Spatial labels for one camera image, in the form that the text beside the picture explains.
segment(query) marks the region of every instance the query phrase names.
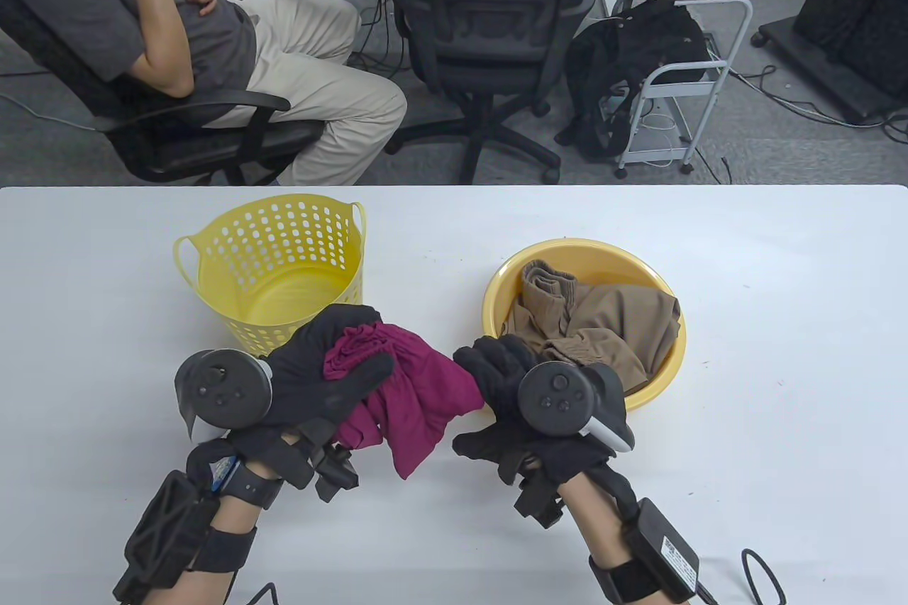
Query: yellow bowl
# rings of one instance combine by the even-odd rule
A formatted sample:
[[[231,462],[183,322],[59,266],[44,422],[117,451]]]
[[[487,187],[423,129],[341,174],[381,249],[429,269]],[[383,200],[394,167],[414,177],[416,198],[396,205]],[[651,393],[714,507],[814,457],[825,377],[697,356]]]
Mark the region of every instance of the yellow bowl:
[[[486,335],[499,336],[508,313],[520,293],[520,273],[533,260],[545,260],[551,267],[570,272],[584,284],[636,284],[658,288],[674,296],[668,284],[649,265],[616,246],[586,238],[558,238],[531,245],[512,255],[495,273],[482,301],[482,329]],[[671,352],[659,372],[636,391],[625,395],[627,411],[642,407],[662,394],[675,380],[687,348],[684,314],[678,319],[681,329]]]

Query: gray shirt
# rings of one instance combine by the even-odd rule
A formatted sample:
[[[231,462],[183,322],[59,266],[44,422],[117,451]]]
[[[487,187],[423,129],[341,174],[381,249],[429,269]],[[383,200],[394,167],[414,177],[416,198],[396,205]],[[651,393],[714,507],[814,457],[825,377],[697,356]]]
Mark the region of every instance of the gray shirt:
[[[136,0],[23,0],[98,77],[126,73],[145,53]],[[246,89],[255,67],[255,29],[239,6],[224,0],[205,17],[200,6],[175,0],[192,52],[198,92]],[[197,124],[220,118],[226,109],[204,110]]]

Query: black mesh office chair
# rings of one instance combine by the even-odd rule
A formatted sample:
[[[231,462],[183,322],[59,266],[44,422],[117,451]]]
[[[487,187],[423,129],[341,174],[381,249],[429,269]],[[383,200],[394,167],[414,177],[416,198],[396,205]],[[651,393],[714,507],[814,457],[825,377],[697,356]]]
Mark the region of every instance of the black mesh office chair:
[[[395,154],[418,139],[465,137],[460,183],[471,184],[485,142],[531,155],[557,184],[561,158],[504,126],[519,110],[548,113],[545,100],[561,77],[565,51],[596,0],[394,0],[395,21],[409,41],[417,77],[444,93],[464,118],[415,125],[396,132],[385,151]],[[495,95],[513,95],[494,106]]]
[[[105,83],[20,0],[0,0],[0,29],[82,100],[95,115],[95,128],[110,140],[126,169],[149,182],[223,170],[231,184],[246,184],[241,165],[254,161],[272,170],[259,181],[269,183],[324,131],[320,121],[269,123],[274,112],[289,110],[282,96],[219,90],[169,99],[127,77]],[[245,128],[234,129],[192,128],[173,116],[213,105],[256,110]]]

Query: black backpack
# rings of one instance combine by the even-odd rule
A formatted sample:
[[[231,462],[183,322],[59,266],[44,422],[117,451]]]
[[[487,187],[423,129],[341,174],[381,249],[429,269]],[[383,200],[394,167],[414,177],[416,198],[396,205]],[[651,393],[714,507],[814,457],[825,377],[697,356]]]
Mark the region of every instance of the black backpack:
[[[649,0],[594,23],[567,49],[565,76],[574,118],[555,142],[574,145],[591,161],[622,154],[630,139],[633,100],[646,77],[665,64],[709,58],[702,29],[687,8],[671,0]],[[703,74],[669,71],[655,83],[697,82]],[[606,112],[603,99],[620,103]]]

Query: pink object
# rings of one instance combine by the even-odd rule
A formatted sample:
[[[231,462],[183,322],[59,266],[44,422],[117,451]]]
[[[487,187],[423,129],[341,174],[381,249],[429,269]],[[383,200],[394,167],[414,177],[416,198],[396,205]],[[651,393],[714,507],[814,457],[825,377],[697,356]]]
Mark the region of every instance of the pink object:
[[[473,376],[414,335],[391,323],[348,328],[325,355],[325,379],[344,378],[378,353],[390,353],[392,377],[356,407],[338,428],[347,449],[365,449],[388,440],[394,468],[406,479],[441,441],[456,416],[485,404]]]

